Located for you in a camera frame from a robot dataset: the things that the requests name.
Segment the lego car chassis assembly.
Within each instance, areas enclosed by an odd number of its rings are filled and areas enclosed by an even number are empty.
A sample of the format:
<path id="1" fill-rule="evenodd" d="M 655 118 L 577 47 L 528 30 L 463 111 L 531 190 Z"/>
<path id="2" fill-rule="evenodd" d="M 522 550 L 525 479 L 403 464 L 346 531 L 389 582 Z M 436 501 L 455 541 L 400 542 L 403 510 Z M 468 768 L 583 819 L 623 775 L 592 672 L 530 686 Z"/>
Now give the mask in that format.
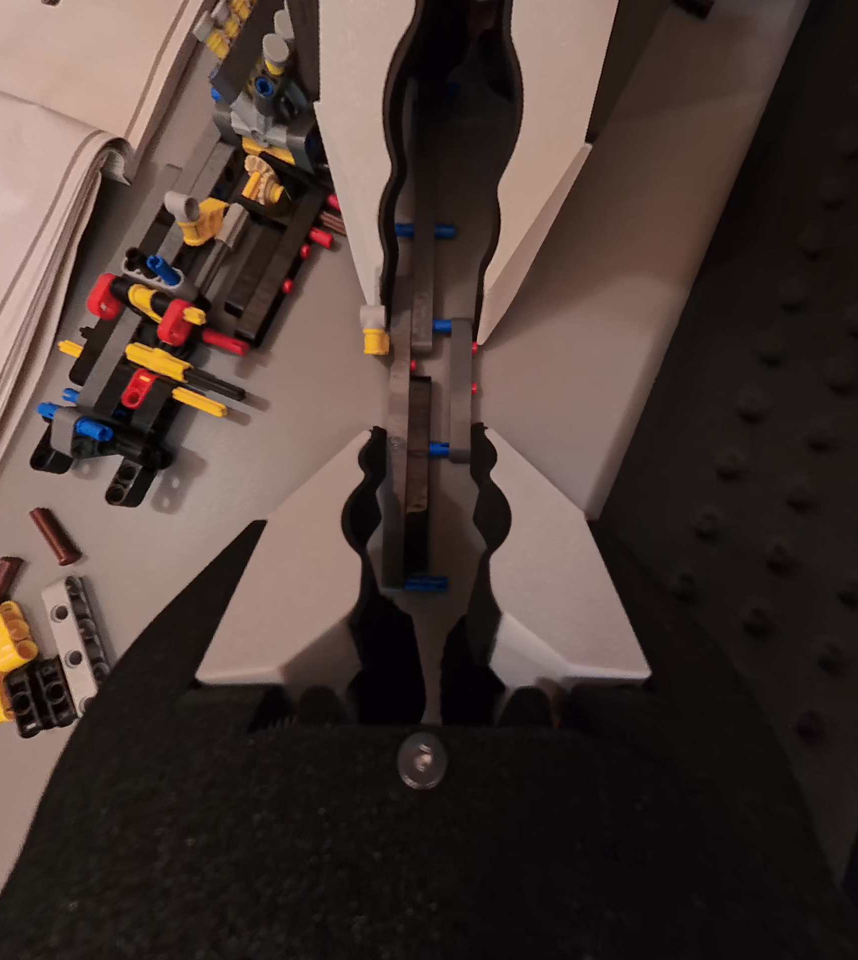
<path id="1" fill-rule="evenodd" d="M 182 410 L 225 418 L 246 400 L 203 363 L 259 346 L 314 250 L 346 233 L 316 118 L 318 31 L 319 2 L 218 2 L 197 20 L 213 117 L 96 279 L 93 322 L 59 344 L 71 387 L 38 406 L 35 471 L 117 458 L 105 501 L 138 507 Z"/>

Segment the short grey lego beam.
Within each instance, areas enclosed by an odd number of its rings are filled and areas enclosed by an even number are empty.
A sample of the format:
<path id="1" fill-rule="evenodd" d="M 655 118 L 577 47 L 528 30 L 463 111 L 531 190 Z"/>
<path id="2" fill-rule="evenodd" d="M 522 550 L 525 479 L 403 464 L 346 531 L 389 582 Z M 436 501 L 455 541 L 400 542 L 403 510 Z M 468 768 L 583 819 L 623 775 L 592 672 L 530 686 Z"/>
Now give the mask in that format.
<path id="1" fill-rule="evenodd" d="M 452 463 L 467 464 L 471 455 L 474 357 L 473 321 L 455 318 L 449 344 L 449 453 Z"/>

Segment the instruction booklet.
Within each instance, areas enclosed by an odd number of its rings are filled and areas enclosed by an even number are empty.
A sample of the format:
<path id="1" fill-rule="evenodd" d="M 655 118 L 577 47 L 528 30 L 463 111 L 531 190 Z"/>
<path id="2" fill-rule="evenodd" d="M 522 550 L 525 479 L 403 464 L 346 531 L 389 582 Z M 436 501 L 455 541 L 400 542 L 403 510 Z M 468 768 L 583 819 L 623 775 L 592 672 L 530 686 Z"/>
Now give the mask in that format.
<path id="1" fill-rule="evenodd" d="M 134 176 L 211 6 L 0 1 L 0 464 L 102 180 Z"/>

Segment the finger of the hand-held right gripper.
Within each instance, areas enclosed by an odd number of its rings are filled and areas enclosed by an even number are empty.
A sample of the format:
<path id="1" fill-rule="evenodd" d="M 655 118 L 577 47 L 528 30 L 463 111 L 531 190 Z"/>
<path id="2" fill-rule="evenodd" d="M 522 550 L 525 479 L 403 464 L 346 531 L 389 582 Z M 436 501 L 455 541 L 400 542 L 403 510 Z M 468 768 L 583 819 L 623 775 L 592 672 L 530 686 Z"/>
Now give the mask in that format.
<path id="1" fill-rule="evenodd" d="M 391 161 L 384 126 L 389 66 L 414 1 L 320 1 L 315 114 L 368 306 L 382 301 L 379 211 Z"/>
<path id="2" fill-rule="evenodd" d="M 515 1 L 506 40 L 515 139 L 497 187 L 498 236 L 484 265 L 478 344 L 504 317 L 591 147 L 586 141 L 616 1 Z"/>

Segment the long dark grey lego beam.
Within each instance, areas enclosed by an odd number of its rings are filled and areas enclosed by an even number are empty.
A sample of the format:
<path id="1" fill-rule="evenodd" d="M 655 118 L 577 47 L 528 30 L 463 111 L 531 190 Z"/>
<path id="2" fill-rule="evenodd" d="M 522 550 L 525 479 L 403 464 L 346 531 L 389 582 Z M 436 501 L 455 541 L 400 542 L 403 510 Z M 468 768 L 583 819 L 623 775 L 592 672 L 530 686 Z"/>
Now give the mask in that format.
<path id="1" fill-rule="evenodd" d="M 410 376 L 418 371 L 421 358 L 434 346 L 435 300 L 435 133 L 439 90 L 422 80 L 410 81 L 406 118 L 409 131 L 406 159 L 409 164 L 405 186 L 413 202 L 410 269 L 398 281 L 400 307 L 391 321 L 391 367 L 388 381 L 387 475 L 384 487 L 383 586 L 392 592 L 441 594 L 447 591 L 444 575 L 428 572 L 415 585 L 403 590 L 404 497 L 407 476 Z"/>

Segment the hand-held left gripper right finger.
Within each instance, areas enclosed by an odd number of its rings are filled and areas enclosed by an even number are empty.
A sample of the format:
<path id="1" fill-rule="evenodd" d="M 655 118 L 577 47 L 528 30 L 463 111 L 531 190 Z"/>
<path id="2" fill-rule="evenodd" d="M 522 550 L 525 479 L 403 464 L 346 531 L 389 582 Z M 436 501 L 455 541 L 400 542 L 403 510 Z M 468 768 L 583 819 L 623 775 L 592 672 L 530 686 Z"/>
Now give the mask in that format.
<path id="1" fill-rule="evenodd" d="M 651 667 L 583 510 L 494 429 L 475 423 L 470 436 L 483 548 L 443 684 L 644 682 Z"/>

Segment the black lego connector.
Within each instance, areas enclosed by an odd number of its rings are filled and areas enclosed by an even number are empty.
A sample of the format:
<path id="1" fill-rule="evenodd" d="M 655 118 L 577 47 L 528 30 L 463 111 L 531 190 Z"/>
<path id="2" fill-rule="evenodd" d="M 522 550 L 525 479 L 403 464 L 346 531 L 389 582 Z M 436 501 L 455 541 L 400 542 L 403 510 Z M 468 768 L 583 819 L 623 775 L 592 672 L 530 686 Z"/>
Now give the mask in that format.
<path id="1" fill-rule="evenodd" d="M 35 658 L 3 680 L 21 738 L 72 726 L 79 717 L 58 657 Z"/>

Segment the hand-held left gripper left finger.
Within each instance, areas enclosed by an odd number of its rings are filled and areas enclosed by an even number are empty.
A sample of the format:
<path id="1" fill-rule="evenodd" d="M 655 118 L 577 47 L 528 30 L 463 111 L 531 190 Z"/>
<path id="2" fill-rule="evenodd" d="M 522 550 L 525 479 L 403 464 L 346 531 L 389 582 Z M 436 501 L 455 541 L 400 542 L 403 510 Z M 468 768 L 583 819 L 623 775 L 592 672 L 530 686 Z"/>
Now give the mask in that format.
<path id="1" fill-rule="evenodd" d="M 382 587 L 387 430 L 363 430 L 260 531 L 196 673 L 211 687 L 348 687 L 363 670 L 421 682 L 411 617 Z"/>

